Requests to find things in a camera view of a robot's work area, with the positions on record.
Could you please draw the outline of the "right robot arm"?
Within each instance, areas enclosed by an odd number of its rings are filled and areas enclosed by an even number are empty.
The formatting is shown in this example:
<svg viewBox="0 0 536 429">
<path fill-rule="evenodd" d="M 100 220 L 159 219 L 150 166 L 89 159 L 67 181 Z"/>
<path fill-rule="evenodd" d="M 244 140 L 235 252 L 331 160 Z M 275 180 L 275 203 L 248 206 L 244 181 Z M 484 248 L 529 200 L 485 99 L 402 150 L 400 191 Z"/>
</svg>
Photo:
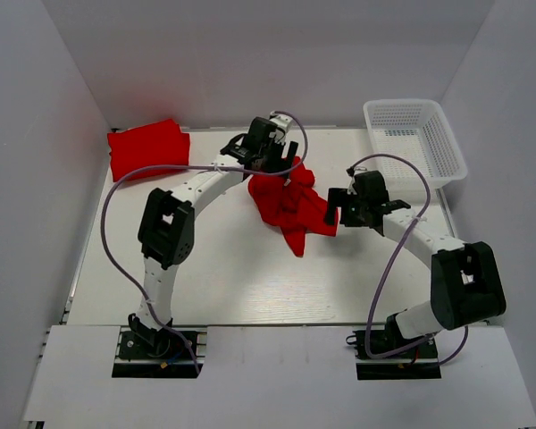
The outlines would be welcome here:
<svg viewBox="0 0 536 429">
<path fill-rule="evenodd" d="M 390 197 L 378 171 L 353 175 L 346 188 L 331 188 L 324 216 L 328 225 L 365 227 L 396 242 L 430 274 L 430 296 L 420 305 L 390 315 L 385 340 L 402 349 L 441 331 L 453 331 L 503 315 L 507 303 L 492 248 L 452 237 Z"/>
</svg>

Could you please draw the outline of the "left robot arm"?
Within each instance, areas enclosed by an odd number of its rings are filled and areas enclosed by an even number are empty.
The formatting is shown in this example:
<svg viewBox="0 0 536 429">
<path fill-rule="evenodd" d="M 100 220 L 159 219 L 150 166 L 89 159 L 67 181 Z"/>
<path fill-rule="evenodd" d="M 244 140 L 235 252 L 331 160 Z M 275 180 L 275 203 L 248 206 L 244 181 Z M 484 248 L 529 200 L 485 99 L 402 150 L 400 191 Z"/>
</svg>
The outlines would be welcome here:
<svg viewBox="0 0 536 429">
<path fill-rule="evenodd" d="M 286 179 L 298 148 L 298 143 L 286 142 L 293 121 L 282 111 L 256 117 L 246 133 L 231 139 L 194 177 L 172 190 L 150 192 L 138 230 L 144 298 L 129 316 L 130 329 L 150 347 L 166 338 L 172 324 L 175 277 L 194 247 L 198 215 L 252 174 Z"/>
</svg>

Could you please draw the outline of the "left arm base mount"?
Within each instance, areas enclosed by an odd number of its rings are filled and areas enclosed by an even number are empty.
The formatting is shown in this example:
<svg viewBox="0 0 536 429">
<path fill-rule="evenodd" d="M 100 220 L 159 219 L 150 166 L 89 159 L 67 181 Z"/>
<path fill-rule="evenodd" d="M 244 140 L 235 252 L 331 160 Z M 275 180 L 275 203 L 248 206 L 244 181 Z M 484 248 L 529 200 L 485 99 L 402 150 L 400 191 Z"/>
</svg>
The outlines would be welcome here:
<svg viewBox="0 0 536 429">
<path fill-rule="evenodd" d="M 141 340 L 131 329 L 121 328 L 113 360 L 114 379 L 197 379 L 205 362 L 206 329 L 182 329 L 198 369 L 188 348 L 178 336 L 166 333 L 164 342 L 155 349 Z"/>
</svg>

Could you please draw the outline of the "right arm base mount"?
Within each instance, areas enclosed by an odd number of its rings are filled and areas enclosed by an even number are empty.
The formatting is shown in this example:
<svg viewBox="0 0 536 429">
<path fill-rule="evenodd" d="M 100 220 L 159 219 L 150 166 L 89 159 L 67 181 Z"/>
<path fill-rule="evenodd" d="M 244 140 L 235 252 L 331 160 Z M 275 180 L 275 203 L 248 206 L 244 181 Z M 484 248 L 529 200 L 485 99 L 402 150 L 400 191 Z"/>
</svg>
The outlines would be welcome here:
<svg viewBox="0 0 536 429">
<path fill-rule="evenodd" d="M 358 381 L 413 381 L 441 378 L 435 340 L 392 357 L 372 359 L 364 349 L 365 330 L 353 331 L 346 344 L 354 349 Z"/>
</svg>

